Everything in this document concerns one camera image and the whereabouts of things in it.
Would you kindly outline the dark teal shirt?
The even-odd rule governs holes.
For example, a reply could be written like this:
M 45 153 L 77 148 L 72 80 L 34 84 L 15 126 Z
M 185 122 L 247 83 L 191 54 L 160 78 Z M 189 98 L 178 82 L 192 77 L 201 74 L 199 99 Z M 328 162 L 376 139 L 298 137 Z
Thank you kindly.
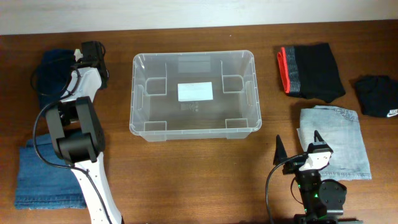
M 43 54 L 41 64 L 37 69 L 36 82 L 40 109 L 62 97 L 68 79 L 71 77 L 70 67 L 74 63 L 73 50 L 54 49 Z

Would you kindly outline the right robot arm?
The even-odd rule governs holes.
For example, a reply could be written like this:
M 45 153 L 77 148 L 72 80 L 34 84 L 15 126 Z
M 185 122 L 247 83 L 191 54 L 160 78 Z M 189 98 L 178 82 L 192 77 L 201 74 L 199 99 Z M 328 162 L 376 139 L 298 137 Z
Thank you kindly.
M 276 136 L 273 165 L 266 180 L 266 207 L 271 223 L 274 219 L 269 206 L 269 184 L 272 174 L 283 167 L 284 175 L 293 174 L 304 208 L 303 214 L 293 217 L 294 223 L 362 223 L 362 220 L 340 220 L 346 200 L 347 188 L 333 179 L 321 180 L 320 171 L 329 165 L 332 148 L 314 131 L 314 142 L 307 151 L 288 157 L 280 136 Z

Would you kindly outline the blue denim jeans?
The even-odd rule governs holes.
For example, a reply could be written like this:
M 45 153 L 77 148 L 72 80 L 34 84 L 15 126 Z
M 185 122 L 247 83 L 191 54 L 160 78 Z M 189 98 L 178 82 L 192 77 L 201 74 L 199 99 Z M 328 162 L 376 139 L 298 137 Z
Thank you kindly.
M 85 198 L 72 171 L 45 164 L 33 140 L 19 148 L 16 209 L 86 208 Z

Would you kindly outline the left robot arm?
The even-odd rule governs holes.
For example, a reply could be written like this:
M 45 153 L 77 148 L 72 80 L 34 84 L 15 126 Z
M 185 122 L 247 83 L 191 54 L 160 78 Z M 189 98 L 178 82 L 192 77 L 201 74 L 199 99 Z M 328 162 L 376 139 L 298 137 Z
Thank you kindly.
M 92 223 L 123 223 L 104 171 L 105 136 L 93 106 L 109 73 L 100 59 L 79 59 L 60 99 L 46 108 L 45 119 L 57 157 L 72 171 Z

